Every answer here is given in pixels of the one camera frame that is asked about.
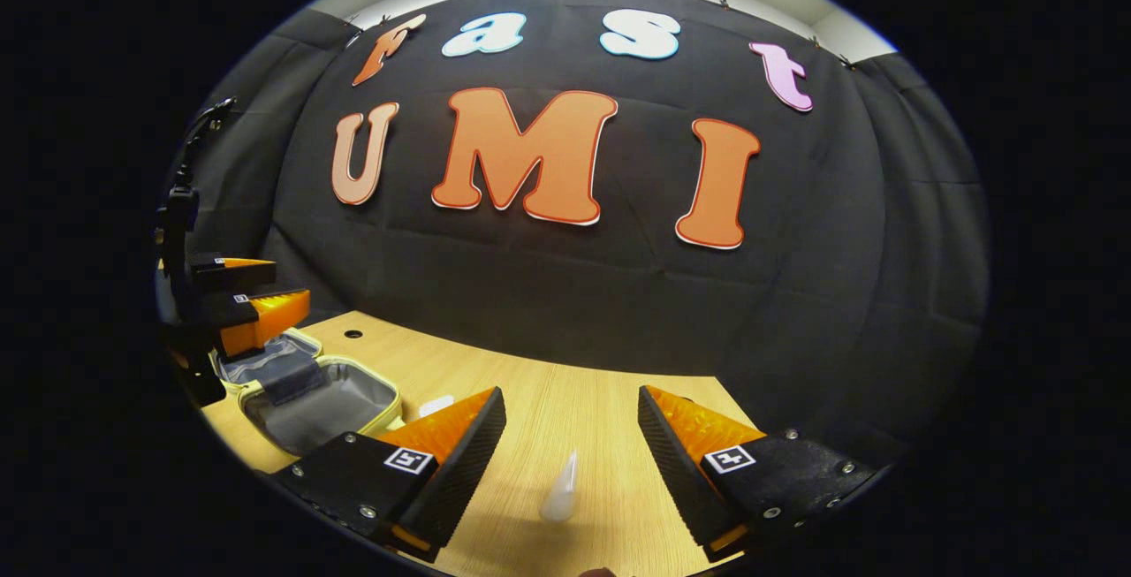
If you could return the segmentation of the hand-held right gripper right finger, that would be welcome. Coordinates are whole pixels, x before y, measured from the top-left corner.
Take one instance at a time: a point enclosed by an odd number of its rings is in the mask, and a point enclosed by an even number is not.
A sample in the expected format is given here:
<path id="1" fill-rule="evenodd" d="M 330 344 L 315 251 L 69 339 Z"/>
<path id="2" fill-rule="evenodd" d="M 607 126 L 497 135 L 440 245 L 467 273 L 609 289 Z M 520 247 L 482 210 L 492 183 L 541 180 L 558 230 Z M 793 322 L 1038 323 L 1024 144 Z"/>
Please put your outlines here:
<path id="1" fill-rule="evenodd" d="M 804 536 L 884 476 L 796 429 L 766 433 L 655 385 L 639 388 L 638 425 L 710 562 Z"/>

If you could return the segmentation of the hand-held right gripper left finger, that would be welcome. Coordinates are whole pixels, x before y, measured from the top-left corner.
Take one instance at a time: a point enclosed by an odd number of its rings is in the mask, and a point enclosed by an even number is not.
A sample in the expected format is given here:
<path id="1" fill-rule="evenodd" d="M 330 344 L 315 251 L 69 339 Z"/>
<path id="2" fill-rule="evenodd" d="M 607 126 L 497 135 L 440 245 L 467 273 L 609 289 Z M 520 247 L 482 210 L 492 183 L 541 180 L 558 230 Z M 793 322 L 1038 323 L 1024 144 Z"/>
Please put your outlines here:
<path id="1" fill-rule="evenodd" d="M 491 387 L 383 434 L 333 437 L 265 477 L 368 543 L 432 565 L 504 431 L 504 391 Z"/>

